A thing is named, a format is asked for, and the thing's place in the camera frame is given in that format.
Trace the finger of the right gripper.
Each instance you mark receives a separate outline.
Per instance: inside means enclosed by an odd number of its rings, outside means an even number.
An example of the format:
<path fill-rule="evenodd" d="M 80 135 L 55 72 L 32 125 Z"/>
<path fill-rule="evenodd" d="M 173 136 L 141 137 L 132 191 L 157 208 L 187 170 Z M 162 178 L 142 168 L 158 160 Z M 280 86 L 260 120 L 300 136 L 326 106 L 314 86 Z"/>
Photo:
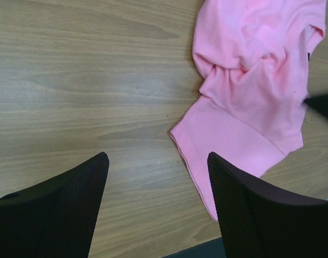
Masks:
<path fill-rule="evenodd" d="M 328 119 L 328 93 L 308 97 L 304 100 L 303 103 L 319 113 L 321 116 Z"/>

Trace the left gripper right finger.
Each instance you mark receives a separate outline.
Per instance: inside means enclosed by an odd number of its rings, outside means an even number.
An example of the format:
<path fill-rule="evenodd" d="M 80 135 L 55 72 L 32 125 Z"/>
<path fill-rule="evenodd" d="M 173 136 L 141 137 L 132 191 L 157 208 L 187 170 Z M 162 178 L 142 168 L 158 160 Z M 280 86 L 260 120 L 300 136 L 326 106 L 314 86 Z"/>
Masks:
<path fill-rule="evenodd" d="M 328 200 L 281 189 L 208 156 L 227 257 L 328 257 Z"/>

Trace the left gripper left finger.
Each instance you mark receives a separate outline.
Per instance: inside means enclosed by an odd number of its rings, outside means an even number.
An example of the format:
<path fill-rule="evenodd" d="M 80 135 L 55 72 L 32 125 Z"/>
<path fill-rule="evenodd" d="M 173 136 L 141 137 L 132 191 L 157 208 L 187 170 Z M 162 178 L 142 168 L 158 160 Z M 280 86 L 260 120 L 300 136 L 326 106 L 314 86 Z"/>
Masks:
<path fill-rule="evenodd" d="M 88 257 L 108 170 L 101 152 L 0 198 L 0 257 Z"/>

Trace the pink t shirt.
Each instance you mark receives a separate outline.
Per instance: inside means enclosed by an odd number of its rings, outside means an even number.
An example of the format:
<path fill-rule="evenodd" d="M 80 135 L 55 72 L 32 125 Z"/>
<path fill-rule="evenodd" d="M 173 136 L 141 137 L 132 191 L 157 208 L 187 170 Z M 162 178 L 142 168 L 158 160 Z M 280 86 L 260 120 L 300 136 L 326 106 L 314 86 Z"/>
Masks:
<path fill-rule="evenodd" d="M 170 136 L 212 219 L 211 152 L 260 177 L 303 146 L 309 55 L 325 14 L 325 1 L 203 3 L 192 43 L 200 97 Z"/>

